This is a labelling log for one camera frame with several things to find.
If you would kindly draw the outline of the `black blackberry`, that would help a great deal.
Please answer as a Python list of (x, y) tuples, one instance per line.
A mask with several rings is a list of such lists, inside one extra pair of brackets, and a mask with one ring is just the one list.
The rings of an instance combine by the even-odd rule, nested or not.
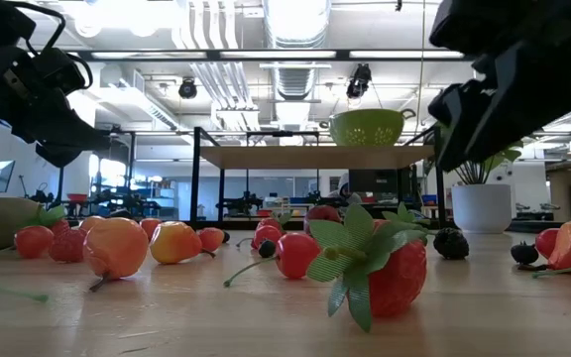
[(470, 253), (463, 233), (454, 228), (443, 228), (435, 234), (434, 249), (447, 260), (464, 260)]

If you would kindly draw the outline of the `dark red plum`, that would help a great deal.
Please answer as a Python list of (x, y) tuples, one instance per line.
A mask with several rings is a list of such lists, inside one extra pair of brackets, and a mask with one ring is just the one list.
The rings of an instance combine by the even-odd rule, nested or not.
[(303, 230), (308, 235), (311, 235), (309, 227), (309, 222), (311, 220), (326, 220), (337, 223), (342, 222), (339, 211), (330, 205), (316, 205), (307, 211), (303, 219)]

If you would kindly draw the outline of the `wooden shelf with black legs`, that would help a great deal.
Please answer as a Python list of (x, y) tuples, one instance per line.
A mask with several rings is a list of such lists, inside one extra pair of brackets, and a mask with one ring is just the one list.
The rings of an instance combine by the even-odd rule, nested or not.
[(440, 152), (438, 143), (415, 144), (427, 134), (436, 135), (432, 128), (402, 146), (222, 146), (201, 127), (189, 133), (193, 136), (189, 210), (193, 228), (206, 225), (197, 214), (201, 160), (219, 170), (218, 203), (222, 204), (227, 170), (400, 170)]

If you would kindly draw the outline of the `red strawberry with green leaves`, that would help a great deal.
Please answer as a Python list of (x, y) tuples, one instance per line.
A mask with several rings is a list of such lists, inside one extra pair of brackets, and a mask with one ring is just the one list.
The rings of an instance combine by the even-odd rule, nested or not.
[(286, 211), (272, 211), (270, 215), (264, 219), (262, 219), (259, 223), (257, 228), (261, 228), (263, 226), (272, 226), (280, 231), (285, 231), (285, 224), (290, 221), (292, 217), (292, 213), (290, 210)]
[(397, 212), (384, 211), (383, 216), (383, 219), (375, 220), (375, 232), (382, 231), (394, 235), (407, 230), (420, 231), (422, 243), (427, 244), (427, 236), (430, 235), (428, 226), (431, 221), (406, 208), (403, 202), (399, 204)]
[(24, 223), (24, 226), (44, 226), (52, 230), (56, 237), (70, 229), (66, 219), (67, 211), (63, 205), (45, 209), (39, 205), (34, 215)]

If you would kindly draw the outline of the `small red strawberry far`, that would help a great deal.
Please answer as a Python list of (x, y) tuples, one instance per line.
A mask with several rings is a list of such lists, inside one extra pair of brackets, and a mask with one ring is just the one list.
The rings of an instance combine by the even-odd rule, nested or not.
[(284, 234), (282, 233), (281, 229), (278, 227), (272, 225), (262, 225), (255, 230), (254, 236), (252, 238), (242, 239), (236, 244), (236, 247), (240, 248), (244, 242), (249, 241), (251, 248), (253, 250), (258, 250), (264, 241), (277, 243), (283, 235)]

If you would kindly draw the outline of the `small orange-red strawberry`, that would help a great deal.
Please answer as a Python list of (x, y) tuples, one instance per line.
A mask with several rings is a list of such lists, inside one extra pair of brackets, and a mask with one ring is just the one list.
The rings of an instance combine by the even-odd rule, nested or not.
[(217, 250), (225, 239), (225, 233), (214, 227), (203, 228), (198, 231), (197, 235), (201, 241), (202, 249), (208, 252)]

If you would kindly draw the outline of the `red cherry with green stem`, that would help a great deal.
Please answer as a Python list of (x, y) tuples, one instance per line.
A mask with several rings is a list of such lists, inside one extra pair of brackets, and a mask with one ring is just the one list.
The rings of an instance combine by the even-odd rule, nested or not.
[(278, 270), (288, 279), (297, 280), (306, 276), (307, 269), (311, 262), (320, 254), (320, 247), (309, 235), (303, 233), (287, 233), (277, 242), (270, 240), (260, 244), (259, 251), (268, 245), (274, 250), (271, 257), (262, 258), (260, 261), (252, 263), (223, 282), (225, 288), (229, 288), (233, 281), (245, 273), (261, 264), (274, 262)]
[(45, 226), (28, 226), (15, 233), (14, 242), (24, 259), (40, 258), (52, 245), (54, 233)]
[(535, 238), (535, 247), (538, 253), (548, 260), (554, 250), (559, 228), (548, 228), (540, 232)]

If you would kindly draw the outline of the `green plastic colander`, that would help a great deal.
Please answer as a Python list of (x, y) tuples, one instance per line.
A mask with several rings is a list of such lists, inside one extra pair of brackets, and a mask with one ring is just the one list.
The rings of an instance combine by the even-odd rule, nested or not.
[(337, 146), (393, 146), (412, 109), (358, 109), (335, 114), (329, 119), (329, 132)]

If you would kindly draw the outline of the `red raspberry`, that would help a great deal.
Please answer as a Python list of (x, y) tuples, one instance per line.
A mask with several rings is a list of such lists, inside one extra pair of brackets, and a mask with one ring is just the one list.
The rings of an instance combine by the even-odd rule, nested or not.
[(49, 256), (56, 262), (80, 263), (83, 261), (83, 243), (87, 232), (67, 229), (55, 233)]

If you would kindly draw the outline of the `black ceiling spotlight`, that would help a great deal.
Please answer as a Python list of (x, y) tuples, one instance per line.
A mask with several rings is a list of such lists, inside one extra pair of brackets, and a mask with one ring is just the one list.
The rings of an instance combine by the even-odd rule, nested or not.
[(359, 63), (350, 77), (349, 84), (346, 89), (346, 95), (349, 99), (361, 98), (369, 89), (369, 83), (372, 80), (371, 70), (367, 63)]
[(197, 87), (193, 77), (184, 77), (178, 89), (178, 95), (182, 99), (193, 99), (197, 95)]

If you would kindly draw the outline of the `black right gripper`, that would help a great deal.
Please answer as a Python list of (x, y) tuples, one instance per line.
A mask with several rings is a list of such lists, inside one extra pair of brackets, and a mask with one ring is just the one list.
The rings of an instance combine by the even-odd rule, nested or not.
[[(550, 24), (568, 26), (571, 0), (443, 0), (429, 42), (476, 58), (495, 54)], [(571, 112), (571, 42), (519, 42), (491, 60), (482, 80), (441, 90), (428, 113), (450, 129), (444, 163), (487, 159)]]

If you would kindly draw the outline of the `black overhead crossbar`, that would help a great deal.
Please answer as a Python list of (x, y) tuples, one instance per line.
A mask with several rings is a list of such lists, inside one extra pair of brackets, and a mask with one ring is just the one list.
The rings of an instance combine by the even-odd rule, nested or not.
[(199, 62), (199, 61), (472, 61), (469, 56), (441, 50), (76, 50), (86, 61)]

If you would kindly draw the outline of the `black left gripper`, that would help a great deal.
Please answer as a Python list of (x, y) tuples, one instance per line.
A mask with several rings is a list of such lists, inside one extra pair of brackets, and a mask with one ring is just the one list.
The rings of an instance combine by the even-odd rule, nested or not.
[(83, 121), (66, 97), (59, 88), (46, 85), (27, 53), (0, 49), (0, 124), (28, 144), (39, 143), (36, 154), (59, 169), (73, 162), (78, 150), (110, 147), (109, 137)]

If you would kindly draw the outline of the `green plant in white pot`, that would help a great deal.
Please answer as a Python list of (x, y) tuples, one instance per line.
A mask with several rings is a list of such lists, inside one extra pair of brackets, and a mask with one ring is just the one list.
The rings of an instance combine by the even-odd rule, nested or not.
[(444, 163), (444, 151), (456, 149), (449, 145), (450, 129), (437, 124), (441, 141), (436, 166), (444, 172), (454, 172), (462, 181), (452, 187), (452, 214), (455, 225), (465, 233), (502, 234), (513, 220), (512, 186), (493, 176), (494, 171), (508, 169), (521, 156), (523, 142), (517, 141), (487, 159), (473, 162), (462, 159)]

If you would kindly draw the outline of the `large strawberry with green leaves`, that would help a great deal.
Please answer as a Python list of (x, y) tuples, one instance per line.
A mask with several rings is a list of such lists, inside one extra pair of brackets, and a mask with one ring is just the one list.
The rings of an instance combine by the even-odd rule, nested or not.
[(352, 319), (366, 332), (374, 319), (406, 312), (419, 296), (427, 273), (422, 233), (375, 232), (375, 220), (362, 205), (353, 203), (341, 223), (309, 223), (321, 251), (306, 275), (332, 285), (328, 315), (346, 303)]

